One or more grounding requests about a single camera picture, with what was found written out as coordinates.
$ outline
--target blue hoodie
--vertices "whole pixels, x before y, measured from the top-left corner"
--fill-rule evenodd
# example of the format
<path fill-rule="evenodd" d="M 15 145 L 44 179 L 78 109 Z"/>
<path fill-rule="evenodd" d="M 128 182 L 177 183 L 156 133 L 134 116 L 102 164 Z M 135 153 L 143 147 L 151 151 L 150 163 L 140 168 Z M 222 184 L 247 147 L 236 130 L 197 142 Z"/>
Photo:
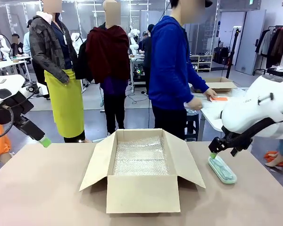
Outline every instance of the blue hoodie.
<path fill-rule="evenodd" d="M 184 109 L 193 99 L 189 84 L 205 92 L 208 86 L 197 75 L 190 61 L 186 34 L 180 24 L 164 16 L 152 32 L 152 60 L 149 98 L 155 107 Z"/>

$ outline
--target stool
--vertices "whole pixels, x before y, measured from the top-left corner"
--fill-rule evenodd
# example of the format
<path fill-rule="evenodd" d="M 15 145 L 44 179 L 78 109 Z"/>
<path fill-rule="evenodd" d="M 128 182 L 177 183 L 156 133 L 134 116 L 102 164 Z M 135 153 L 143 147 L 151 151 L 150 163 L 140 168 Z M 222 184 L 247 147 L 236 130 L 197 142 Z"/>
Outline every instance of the stool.
<path fill-rule="evenodd" d="M 197 111 L 187 109 L 187 134 L 185 135 L 186 141 L 198 140 L 199 132 L 199 115 Z"/>

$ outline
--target hand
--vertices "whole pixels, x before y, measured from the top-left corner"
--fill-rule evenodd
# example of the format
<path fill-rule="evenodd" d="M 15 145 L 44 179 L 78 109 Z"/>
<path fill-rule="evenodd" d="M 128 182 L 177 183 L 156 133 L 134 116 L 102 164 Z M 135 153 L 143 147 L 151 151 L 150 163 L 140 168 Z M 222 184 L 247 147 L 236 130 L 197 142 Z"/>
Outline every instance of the hand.
<path fill-rule="evenodd" d="M 69 82 L 70 82 L 70 78 L 69 77 L 67 77 L 68 79 L 67 79 L 67 81 L 66 82 L 64 82 L 64 84 L 65 85 L 68 85 L 69 84 Z"/>
<path fill-rule="evenodd" d="M 189 103 L 188 106 L 192 109 L 192 110 L 200 110 L 202 108 L 202 102 L 201 99 L 198 97 L 194 97 Z"/>
<path fill-rule="evenodd" d="M 208 100 L 210 100 L 210 97 L 215 98 L 217 96 L 217 93 L 211 88 L 209 88 L 207 91 L 204 92 L 204 95 L 207 97 Z"/>

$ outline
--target open cardboard box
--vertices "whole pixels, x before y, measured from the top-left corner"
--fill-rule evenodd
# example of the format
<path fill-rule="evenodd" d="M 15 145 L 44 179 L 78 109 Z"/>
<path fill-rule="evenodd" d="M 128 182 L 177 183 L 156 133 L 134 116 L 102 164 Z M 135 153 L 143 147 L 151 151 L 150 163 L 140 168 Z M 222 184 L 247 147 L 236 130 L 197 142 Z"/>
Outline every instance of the open cardboard box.
<path fill-rule="evenodd" d="M 113 175 L 117 143 L 162 137 L 169 175 Z M 185 141 L 162 129 L 118 129 L 94 149 L 80 191 L 107 177 L 107 213 L 180 212 L 177 177 L 205 184 Z"/>
<path fill-rule="evenodd" d="M 219 78 L 205 78 L 206 84 L 213 89 L 216 93 L 230 92 L 232 89 L 237 88 L 232 80 L 219 77 Z M 195 93 L 201 93 L 200 90 L 191 87 L 191 91 Z"/>

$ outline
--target yellow apron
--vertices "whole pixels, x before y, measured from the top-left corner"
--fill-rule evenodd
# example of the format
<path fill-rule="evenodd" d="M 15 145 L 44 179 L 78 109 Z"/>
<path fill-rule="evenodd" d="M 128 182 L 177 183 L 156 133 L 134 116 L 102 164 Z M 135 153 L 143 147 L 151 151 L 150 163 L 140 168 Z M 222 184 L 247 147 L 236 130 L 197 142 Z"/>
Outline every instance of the yellow apron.
<path fill-rule="evenodd" d="M 63 70 L 70 78 L 63 84 L 52 74 L 44 71 L 50 93 L 53 118 L 61 136 L 72 138 L 84 130 L 84 108 L 81 83 L 75 79 L 72 69 Z"/>

